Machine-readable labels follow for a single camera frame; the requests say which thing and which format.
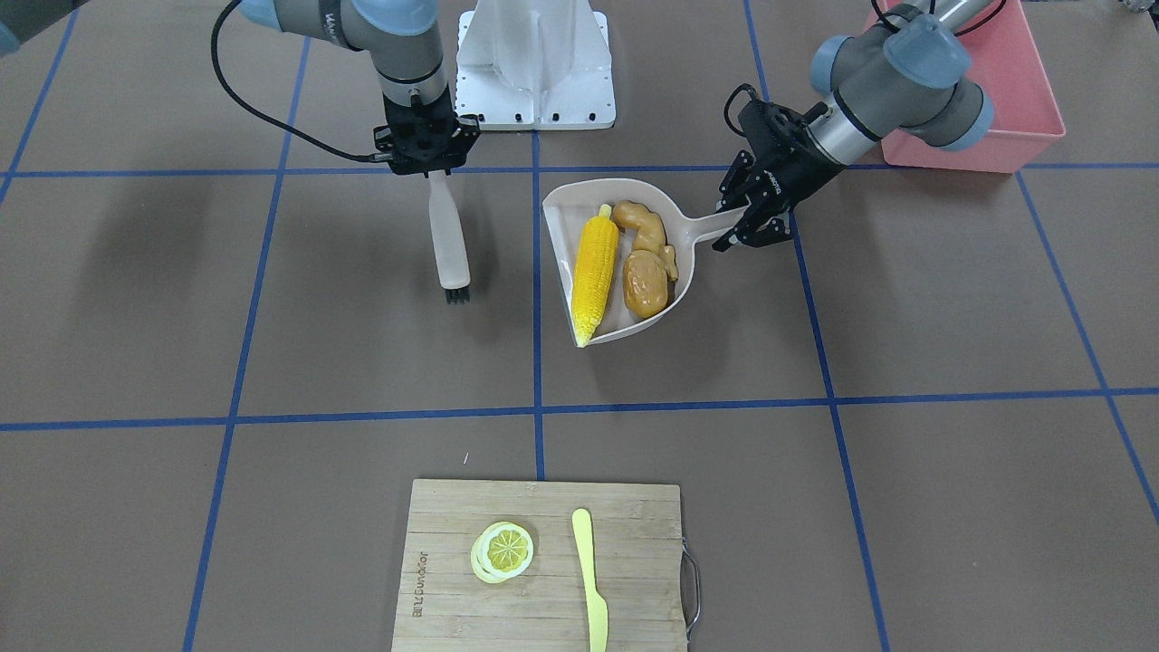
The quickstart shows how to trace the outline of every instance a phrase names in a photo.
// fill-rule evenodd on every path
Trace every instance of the cable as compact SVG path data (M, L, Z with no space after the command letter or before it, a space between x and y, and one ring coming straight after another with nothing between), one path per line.
M298 138L301 138L302 140L309 142L311 145L326 149L327 152L336 156L342 156L347 160L355 162L386 162L386 154L381 152L374 154L351 154L350 152L343 152L342 149L338 149L337 147L331 147L330 145L322 142L318 138L314 138L313 135L304 131L299 131L279 119L272 118L263 113L262 111L249 105L249 103L242 100L238 95L238 93L234 91L234 89L229 86L229 82L225 80L225 74L221 73L221 61L218 57L218 37L221 34L221 25L225 24L225 20L228 19L229 14L232 14L233 10L238 8L238 5L241 5L241 0L229 0L229 3L226 5L225 9L221 9L221 13L218 15L217 22L213 23L213 32L210 35L210 57L213 60L213 74L217 75L218 83L220 83L221 88L225 89L226 95L228 95L231 100L238 102L238 104L241 108L246 109L254 116L272 124L274 126L284 129L290 133L293 133Z
M737 129L736 125L732 124L732 118L729 117L728 115L728 110L732 107L732 101L736 100L736 96L739 95L741 93L748 93L749 97L751 97L753 101L757 101L759 98L757 97L757 89L753 88L751 85L742 83L741 86L737 86L736 89L732 90L732 94L728 96L728 100L724 101L724 124L727 124L728 127L732 130L732 133L736 133L741 138L746 138L744 132Z
M938 0L930 0L930 13L931 14L934 13L934 7L936 6L936 1ZM889 31L891 31L894 34L897 34L898 31L902 31L901 28L898 28L896 24L889 22L889 19L885 17L885 13L877 5L877 0L869 0L869 5L873 7L873 12L875 14L877 14L877 21L882 24L882 27L884 27L885 29L888 29ZM955 31L954 36L965 36L967 34L970 34L971 31L974 31L974 30L978 29L979 27L986 24L987 22L990 22L991 20L993 20L993 17L998 15L998 12L1001 12L1003 7L1005 7L1005 6L1006 6L1006 0L1001 0L1000 2L998 2L998 7L996 7L993 12L990 12L990 14L987 14L986 17L982 19L976 24L963 29L962 31Z

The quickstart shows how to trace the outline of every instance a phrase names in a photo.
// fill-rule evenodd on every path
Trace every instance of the pink bin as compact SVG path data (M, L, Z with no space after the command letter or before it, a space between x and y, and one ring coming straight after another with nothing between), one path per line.
M885 0L882 5L892 7L899 1ZM983 9L965 27L986 16L993 7L997 3ZM870 15L866 28L876 20L877 16ZM978 144L961 152L938 149L904 131L894 131L881 141L885 162L1009 174L1066 134L1019 0L1008 0L992 21L961 41L974 59L967 75L993 101L994 123Z

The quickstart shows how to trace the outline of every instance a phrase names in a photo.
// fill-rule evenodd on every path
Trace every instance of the lime slice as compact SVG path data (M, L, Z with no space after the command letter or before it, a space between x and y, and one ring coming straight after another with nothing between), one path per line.
M522 527L493 523L471 547L471 570L488 584L500 584L523 573L534 556L531 535Z

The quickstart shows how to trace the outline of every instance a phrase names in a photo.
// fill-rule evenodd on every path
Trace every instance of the cutting board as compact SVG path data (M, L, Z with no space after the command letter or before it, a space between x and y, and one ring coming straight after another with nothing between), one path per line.
M607 600L608 652L687 652L680 602L676 485L415 481L393 652L589 652L571 512L591 512L596 585ZM475 539L496 521L535 545L517 578L471 571Z

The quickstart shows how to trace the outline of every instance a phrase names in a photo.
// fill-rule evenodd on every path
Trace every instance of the yellow corn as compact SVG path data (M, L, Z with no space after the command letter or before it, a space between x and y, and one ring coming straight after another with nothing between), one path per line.
M612 206L603 204L599 214L584 224L580 235L575 279L571 281L571 330L580 347L588 346L603 321L607 292L612 287L620 229L611 217Z

